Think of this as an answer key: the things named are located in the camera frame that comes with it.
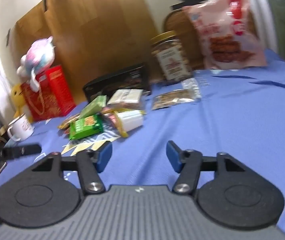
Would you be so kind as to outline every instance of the pastel stuffed animal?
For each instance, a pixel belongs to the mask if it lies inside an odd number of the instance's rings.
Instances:
[[[17,69],[20,77],[30,78],[30,88],[33,92],[38,92],[40,85],[36,80],[36,75],[49,69],[55,59],[52,36],[47,39],[35,41],[27,54],[21,57],[21,66]]]
[[[11,89],[11,100],[16,108],[16,113],[13,118],[15,119],[18,116],[21,116],[22,114],[26,114],[28,121],[32,123],[33,118],[26,104],[25,98],[23,97],[20,85],[21,84],[17,84]]]

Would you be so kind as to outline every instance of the mug handle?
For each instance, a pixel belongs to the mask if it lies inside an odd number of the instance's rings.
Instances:
[[[11,128],[12,128],[12,126],[10,126],[10,127],[8,128],[8,130],[7,130],[7,133],[8,133],[8,135],[9,135],[9,137],[12,138],[15,142],[20,141],[20,140],[21,140],[20,138],[15,138],[15,136],[13,136],[13,135],[11,134],[11,132],[10,132],[10,129],[11,129]]]

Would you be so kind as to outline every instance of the black box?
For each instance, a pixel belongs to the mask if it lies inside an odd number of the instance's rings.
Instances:
[[[96,78],[84,85],[83,91],[88,102],[99,95],[107,95],[109,100],[118,89],[143,89],[145,94],[150,94],[148,76],[147,67],[141,63]]]

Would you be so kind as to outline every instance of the gray ribbed panel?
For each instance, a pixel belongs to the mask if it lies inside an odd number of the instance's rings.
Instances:
[[[188,196],[167,186],[112,186],[86,198],[67,220],[42,229],[2,225],[0,240],[285,240],[276,228],[223,228],[204,217]]]

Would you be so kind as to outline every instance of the jar label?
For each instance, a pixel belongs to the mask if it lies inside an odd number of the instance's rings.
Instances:
[[[176,47],[165,49],[157,53],[157,59],[167,80],[190,76],[183,58]]]

